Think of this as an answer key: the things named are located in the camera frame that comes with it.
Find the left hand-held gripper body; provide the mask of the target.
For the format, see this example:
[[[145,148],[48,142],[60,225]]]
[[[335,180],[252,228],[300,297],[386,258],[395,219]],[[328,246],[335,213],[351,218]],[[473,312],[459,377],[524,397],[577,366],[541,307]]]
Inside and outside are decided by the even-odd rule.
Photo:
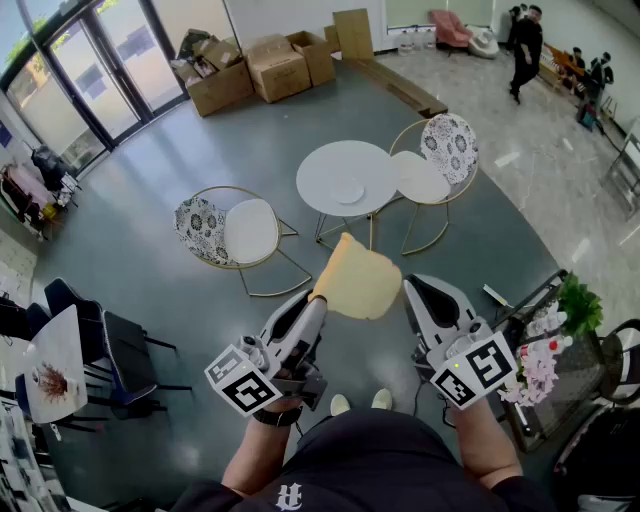
[[[291,333],[263,340],[243,336],[204,370],[212,389],[248,417],[281,398],[299,398],[315,410],[327,381],[315,364],[321,334]]]

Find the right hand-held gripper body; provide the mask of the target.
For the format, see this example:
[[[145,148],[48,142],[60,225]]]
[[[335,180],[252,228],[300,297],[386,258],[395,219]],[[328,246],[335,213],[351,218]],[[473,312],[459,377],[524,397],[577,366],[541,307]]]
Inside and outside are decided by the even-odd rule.
[[[517,364],[502,333],[473,321],[432,349],[420,343],[413,355],[422,380],[464,410],[515,376]]]

